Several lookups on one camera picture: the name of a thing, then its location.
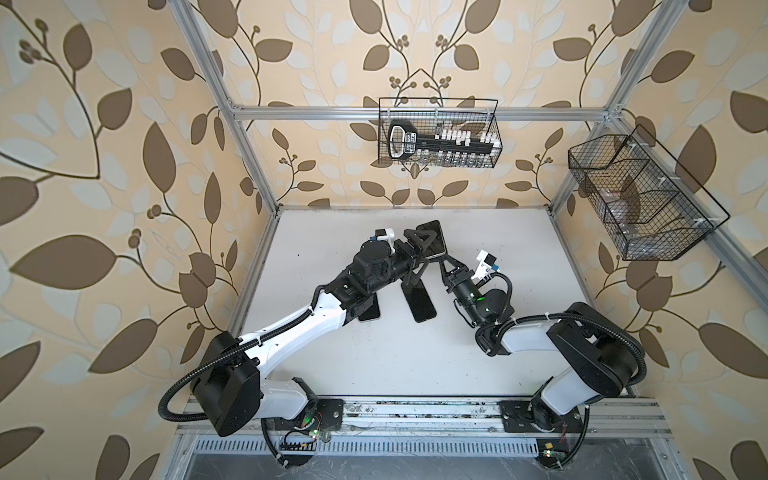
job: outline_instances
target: wire basket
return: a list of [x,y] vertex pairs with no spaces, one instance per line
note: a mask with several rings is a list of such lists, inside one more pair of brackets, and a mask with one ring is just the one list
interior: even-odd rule
[[504,148],[497,106],[491,99],[380,98],[379,159],[403,166],[493,168]]
[[[603,135],[568,150],[568,168],[623,260],[676,260],[730,218],[720,202],[655,139],[675,173],[648,153],[647,131]],[[700,201],[712,206],[704,213]]]

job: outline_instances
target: smartphone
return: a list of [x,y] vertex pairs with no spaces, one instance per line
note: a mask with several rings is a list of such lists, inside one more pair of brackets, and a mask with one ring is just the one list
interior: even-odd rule
[[408,307],[410,307],[413,319],[417,323],[437,316],[435,306],[432,305],[432,299],[429,298],[429,293],[427,293],[427,289],[421,279],[419,279],[415,286],[409,289],[405,288],[404,283],[400,283],[400,288],[402,289],[402,294],[406,296]]
[[445,248],[445,240],[442,236],[442,228],[440,227],[440,220],[433,220],[431,222],[422,223],[416,227],[417,230],[431,230],[437,234],[432,243],[429,244],[425,252],[425,258],[431,260],[433,258],[445,255],[447,252]]
[[369,320],[375,320],[378,318],[381,318],[381,311],[379,310],[379,295],[373,294],[373,305],[371,305],[370,308],[368,308],[365,312],[361,313],[359,317],[357,317],[358,321],[360,322],[367,322]]

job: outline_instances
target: wall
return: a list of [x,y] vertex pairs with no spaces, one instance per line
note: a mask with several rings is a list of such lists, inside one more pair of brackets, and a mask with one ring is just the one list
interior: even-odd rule
[[317,207],[545,205],[566,174],[566,150],[587,135],[584,122],[501,122],[504,149],[494,168],[444,168],[377,159],[371,124],[254,121],[247,126],[275,198]]
[[266,212],[175,25],[0,1],[0,478],[150,478],[229,322]]
[[657,6],[653,0],[230,2],[191,3],[233,101],[262,106],[470,95],[512,107],[602,106]]
[[[691,2],[625,113],[679,155],[733,215],[723,228],[768,268],[766,14],[759,1]],[[618,261],[582,194],[561,225],[600,310],[644,344],[641,394],[659,400],[690,470],[768,478],[766,312],[704,243],[674,262]]]

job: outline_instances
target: white table surface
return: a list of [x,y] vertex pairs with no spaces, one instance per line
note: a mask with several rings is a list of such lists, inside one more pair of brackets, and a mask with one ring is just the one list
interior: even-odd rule
[[[514,284],[516,316],[559,312],[584,294],[547,213],[539,209],[287,210],[282,213],[243,332],[307,304],[351,261],[374,230],[440,220],[448,252],[470,269],[495,255]],[[439,267],[423,276],[437,317],[416,323],[399,282],[379,291],[382,316],[327,333],[281,363],[271,379],[303,378],[318,395],[530,395],[566,366],[557,353],[488,357],[455,311]],[[505,288],[502,280],[483,287]]]

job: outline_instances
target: black bracket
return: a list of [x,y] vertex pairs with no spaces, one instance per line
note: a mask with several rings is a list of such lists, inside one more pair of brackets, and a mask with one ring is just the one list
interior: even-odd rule
[[[502,423],[504,424],[504,431],[507,433],[540,433],[541,430],[536,429],[531,425],[531,413],[528,411],[528,406],[531,403],[528,400],[502,400],[498,403],[498,409],[502,414]],[[583,423],[581,422],[581,415],[578,413],[578,408],[571,410],[567,415],[564,415],[563,421],[565,422],[566,433],[581,432]],[[552,435],[560,435],[561,430],[555,429]]]

